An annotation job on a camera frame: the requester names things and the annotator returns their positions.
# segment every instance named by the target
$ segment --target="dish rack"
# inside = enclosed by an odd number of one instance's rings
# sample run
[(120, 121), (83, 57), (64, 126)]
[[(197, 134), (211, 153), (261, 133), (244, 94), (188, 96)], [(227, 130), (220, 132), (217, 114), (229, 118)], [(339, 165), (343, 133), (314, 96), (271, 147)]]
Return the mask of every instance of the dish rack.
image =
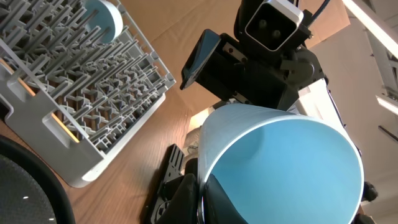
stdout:
[(67, 184), (94, 181), (175, 83), (119, 0), (124, 29), (86, 28), (81, 0), (0, 0), (5, 123)]

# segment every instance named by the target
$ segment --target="light blue object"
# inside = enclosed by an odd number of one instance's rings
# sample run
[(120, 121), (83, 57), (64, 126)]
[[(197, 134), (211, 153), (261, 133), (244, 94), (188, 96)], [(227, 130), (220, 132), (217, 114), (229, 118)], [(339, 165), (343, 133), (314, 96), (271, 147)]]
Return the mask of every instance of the light blue object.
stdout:
[(201, 187), (214, 174), (249, 224), (349, 224), (359, 207), (363, 167), (342, 127), (227, 105), (205, 121), (199, 147)]
[(102, 43), (110, 43), (119, 36), (123, 29), (123, 19), (116, 6), (104, 0), (88, 0), (85, 7), (87, 11), (83, 15), (83, 19), (91, 16), (95, 10), (98, 11), (87, 23), (88, 30), (99, 26), (100, 33), (102, 33), (108, 29), (108, 32), (101, 38)]

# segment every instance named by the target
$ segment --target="white wall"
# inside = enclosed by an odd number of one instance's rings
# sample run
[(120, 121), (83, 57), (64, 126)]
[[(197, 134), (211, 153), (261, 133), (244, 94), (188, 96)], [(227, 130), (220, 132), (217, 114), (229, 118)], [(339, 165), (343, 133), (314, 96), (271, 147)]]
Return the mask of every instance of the white wall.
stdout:
[(364, 206), (365, 212), (377, 224), (398, 223), (398, 144), (377, 128), (396, 120), (376, 101), (382, 81), (364, 27), (351, 19), (350, 26), (311, 50), (330, 79), (348, 134), (363, 153), (365, 178), (379, 192), (378, 199)]
[(372, 0), (376, 14), (398, 32), (398, 1)]

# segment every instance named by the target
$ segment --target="cardboard box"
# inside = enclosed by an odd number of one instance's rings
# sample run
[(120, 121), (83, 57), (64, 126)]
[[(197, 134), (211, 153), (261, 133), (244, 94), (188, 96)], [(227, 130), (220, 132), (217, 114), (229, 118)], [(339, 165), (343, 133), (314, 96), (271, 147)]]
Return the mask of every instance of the cardboard box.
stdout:
[[(197, 83), (179, 90), (181, 70), (201, 33), (211, 29), (233, 36), (233, 26), (241, 0), (123, 0), (127, 11), (151, 42), (177, 83), (173, 88), (192, 110), (192, 114), (217, 103), (215, 95)], [(300, 8), (315, 12), (323, 0), (300, 0)], [(331, 0), (311, 27), (311, 47), (349, 24), (341, 0)]]

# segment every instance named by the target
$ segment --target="wood grain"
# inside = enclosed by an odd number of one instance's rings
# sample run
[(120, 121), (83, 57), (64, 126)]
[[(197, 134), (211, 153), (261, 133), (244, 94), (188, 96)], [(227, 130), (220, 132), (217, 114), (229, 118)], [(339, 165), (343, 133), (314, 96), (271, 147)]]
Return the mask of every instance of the wood grain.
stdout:
[[(176, 91), (167, 92), (160, 108), (96, 181), (74, 189), (60, 180), (77, 223), (142, 223), (142, 209), (155, 190), (165, 150), (173, 143), (182, 147), (188, 130), (191, 112)], [(27, 147), (3, 122), (0, 134)]]

